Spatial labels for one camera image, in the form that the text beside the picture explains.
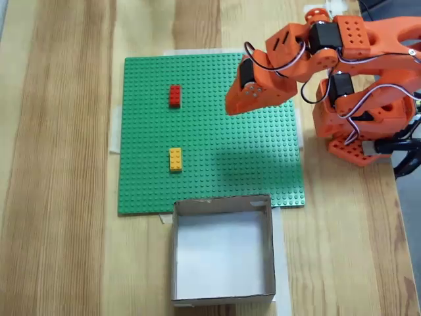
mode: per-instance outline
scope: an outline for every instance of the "red lego brick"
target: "red lego brick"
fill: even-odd
[[[182,87],[180,85],[170,86],[170,107],[182,106]]]

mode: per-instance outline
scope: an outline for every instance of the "green lego baseplate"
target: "green lego baseplate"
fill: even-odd
[[[305,204],[293,102],[228,116],[225,95],[241,53],[127,58],[118,212],[167,213],[175,201],[270,194]],[[182,106],[168,106],[172,84]],[[168,150],[182,149],[182,172]]]

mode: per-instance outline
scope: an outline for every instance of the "cardboard box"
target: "cardboard box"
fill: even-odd
[[[174,306],[272,301],[269,195],[178,201],[173,217]]]

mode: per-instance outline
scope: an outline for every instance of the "wood grain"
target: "wood grain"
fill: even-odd
[[[220,0],[175,0],[175,49],[221,47]]]
[[[39,0],[0,244],[0,315],[100,314],[112,1]]]
[[[312,2],[10,1],[0,45],[0,108],[10,117],[0,116],[0,315],[276,314],[274,304],[171,307],[171,227],[117,216],[108,115],[110,98],[122,102],[124,58],[245,40],[263,48],[288,22],[303,23]],[[390,165],[332,157],[312,107],[294,101],[307,197],[282,215],[294,314],[419,315]]]

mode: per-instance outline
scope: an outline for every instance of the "orange robotic arm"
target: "orange robotic arm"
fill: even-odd
[[[379,156],[365,156],[361,141],[392,137],[416,114],[412,93],[421,88],[421,43],[402,42],[421,38],[421,18],[364,22],[359,16],[336,16],[330,21],[324,9],[313,9],[305,20],[269,38],[267,53],[246,42],[248,56],[227,93],[226,111],[236,115],[279,105],[297,94],[297,82],[330,70],[314,102],[316,133],[333,137],[329,151],[365,166]],[[380,78],[355,92],[351,77],[358,74]]]

